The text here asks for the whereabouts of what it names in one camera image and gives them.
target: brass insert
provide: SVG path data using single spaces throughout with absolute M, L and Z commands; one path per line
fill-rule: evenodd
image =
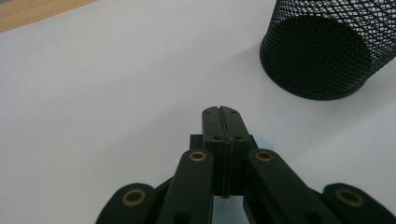
M 256 158 L 260 161 L 271 161 L 274 159 L 273 155 L 271 153 L 265 152 L 265 151 L 259 151 L 256 153 Z
M 338 189 L 335 195 L 341 202 L 349 204 L 350 206 L 362 207 L 364 205 L 363 198 L 352 190 Z
M 190 154 L 192 161 L 204 161 L 206 160 L 206 154 L 202 151 L 195 151 Z
M 146 192 L 142 189 L 131 189 L 122 197 L 122 203 L 129 207 L 137 206 L 146 200 L 146 196 Z

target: black mesh pen holder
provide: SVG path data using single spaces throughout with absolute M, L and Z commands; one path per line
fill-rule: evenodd
M 396 0 L 277 0 L 260 57 L 293 94 L 339 99 L 396 56 Z

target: white surface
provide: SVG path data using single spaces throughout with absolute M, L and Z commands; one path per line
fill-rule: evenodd
M 258 55 L 274 4 L 100 0 L 0 34 L 1 222 L 94 223 L 120 187 L 172 176 L 213 105 L 309 187 L 348 183 L 396 214 L 396 62 L 341 100 L 289 94 Z M 233 202 L 215 223 L 242 222 Z

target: metal mesh cylinder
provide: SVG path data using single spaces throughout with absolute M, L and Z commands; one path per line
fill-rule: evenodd
M 316 100 L 357 91 L 396 56 L 396 0 L 277 0 L 261 60 L 283 89 Z

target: screw hole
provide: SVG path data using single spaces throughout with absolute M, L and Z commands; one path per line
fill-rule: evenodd
M 128 207 L 137 206 L 145 200 L 146 192 L 142 189 L 131 189 L 122 197 L 122 203 Z
M 341 202 L 349 204 L 350 206 L 362 207 L 364 205 L 363 198 L 352 190 L 339 189 L 335 192 L 335 195 Z
M 206 160 L 206 154 L 201 151 L 192 152 L 190 154 L 190 159 L 192 161 L 204 161 Z
M 322 223 L 320 215 L 314 212 L 306 212 L 304 214 L 305 219 L 308 221 L 308 223 L 312 224 L 319 224 Z
M 259 151 L 256 153 L 256 158 L 260 161 L 271 161 L 274 157 L 268 152 Z
M 176 224 L 188 224 L 191 221 L 191 215 L 186 212 L 179 212 L 175 214 L 174 221 Z

